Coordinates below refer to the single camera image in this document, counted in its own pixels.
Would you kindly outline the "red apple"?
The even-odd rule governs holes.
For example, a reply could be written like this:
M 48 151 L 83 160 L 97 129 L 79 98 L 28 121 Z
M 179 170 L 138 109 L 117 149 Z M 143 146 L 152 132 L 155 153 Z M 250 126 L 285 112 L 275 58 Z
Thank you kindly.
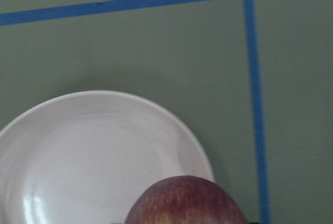
M 134 203 L 125 223 L 248 223 L 231 196 L 195 176 L 175 176 L 150 186 Z

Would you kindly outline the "pink plate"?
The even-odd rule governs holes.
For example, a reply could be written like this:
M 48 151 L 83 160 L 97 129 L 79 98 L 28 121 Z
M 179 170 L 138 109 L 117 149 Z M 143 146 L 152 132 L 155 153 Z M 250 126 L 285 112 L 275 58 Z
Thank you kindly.
M 123 223 L 148 187 L 178 175 L 214 179 L 171 112 L 114 91 L 60 96 L 1 131 L 1 223 Z

